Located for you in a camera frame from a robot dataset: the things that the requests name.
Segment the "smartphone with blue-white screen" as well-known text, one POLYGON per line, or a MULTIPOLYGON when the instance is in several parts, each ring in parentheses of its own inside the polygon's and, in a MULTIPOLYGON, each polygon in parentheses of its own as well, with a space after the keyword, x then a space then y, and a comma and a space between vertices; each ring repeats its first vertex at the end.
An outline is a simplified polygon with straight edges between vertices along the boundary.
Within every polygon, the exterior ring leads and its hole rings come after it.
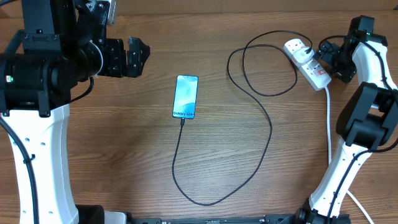
POLYGON ((197 104, 198 77, 178 75, 172 116, 181 119, 194 119, 197 104))

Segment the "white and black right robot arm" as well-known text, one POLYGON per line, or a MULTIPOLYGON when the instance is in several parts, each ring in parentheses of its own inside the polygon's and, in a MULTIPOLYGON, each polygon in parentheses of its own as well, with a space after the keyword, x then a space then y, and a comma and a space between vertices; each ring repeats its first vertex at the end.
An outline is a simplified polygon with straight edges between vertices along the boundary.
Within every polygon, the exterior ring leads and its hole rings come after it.
POLYGON ((373 30, 374 18, 361 15, 351 20, 341 46, 328 38, 318 45, 314 59, 345 83, 357 77, 359 87, 337 119, 338 147, 320 185, 284 223, 350 223, 340 208, 356 174, 372 154, 393 148, 383 145, 397 127, 397 86, 387 64, 387 39, 373 30))

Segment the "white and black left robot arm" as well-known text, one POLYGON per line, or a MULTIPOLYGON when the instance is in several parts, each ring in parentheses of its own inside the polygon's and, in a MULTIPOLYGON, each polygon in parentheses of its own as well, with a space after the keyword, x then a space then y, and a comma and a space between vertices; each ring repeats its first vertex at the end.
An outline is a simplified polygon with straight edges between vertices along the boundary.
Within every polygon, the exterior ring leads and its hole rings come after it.
POLYGON ((1 126, 14 154, 21 223, 128 223, 126 212, 77 205, 67 129, 71 90, 95 77, 136 78, 150 48, 109 39, 116 2, 22 1, 24 28, 1 54, 1 126))

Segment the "white charger adapter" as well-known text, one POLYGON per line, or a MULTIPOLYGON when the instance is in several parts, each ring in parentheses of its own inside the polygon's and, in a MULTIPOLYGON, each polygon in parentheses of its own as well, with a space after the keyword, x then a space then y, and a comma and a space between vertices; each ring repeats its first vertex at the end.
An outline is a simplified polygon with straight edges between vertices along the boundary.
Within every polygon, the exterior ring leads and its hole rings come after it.
POLYGON ((302 47, 293 53, 294 59, 299 64, 307 63, 314 56, 314 51, 310 47, 302 47))

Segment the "white power strip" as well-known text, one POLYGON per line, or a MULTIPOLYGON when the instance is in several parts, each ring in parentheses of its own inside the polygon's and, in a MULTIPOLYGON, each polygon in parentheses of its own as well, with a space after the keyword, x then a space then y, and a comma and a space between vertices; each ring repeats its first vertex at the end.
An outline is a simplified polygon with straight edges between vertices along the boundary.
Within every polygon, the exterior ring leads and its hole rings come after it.
POLYGON ((299 64, 294 59, 293 53, 302 47, 307 47, 300 39, 291 39, 284 44, 284 51, 293 61, 294 65, 300 70, 303 76, 315 91, 320 91, 327 87, 331 82, 331 77, 320 63, 313 58, 307 63, 299 64))

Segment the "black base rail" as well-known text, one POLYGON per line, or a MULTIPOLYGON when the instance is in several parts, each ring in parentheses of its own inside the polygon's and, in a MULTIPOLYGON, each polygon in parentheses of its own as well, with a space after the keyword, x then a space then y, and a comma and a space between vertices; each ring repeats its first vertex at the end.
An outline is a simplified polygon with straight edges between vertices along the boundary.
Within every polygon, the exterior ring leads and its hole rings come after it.
POLYGON ((327 218, 318 214, 317 210, 310 211, 310 206, 305 203, 294 214, 272 214, 263 217, 238 217, 238 218, 133 218, 127 214, 128 224, 350 224, 349 215, 327 218))

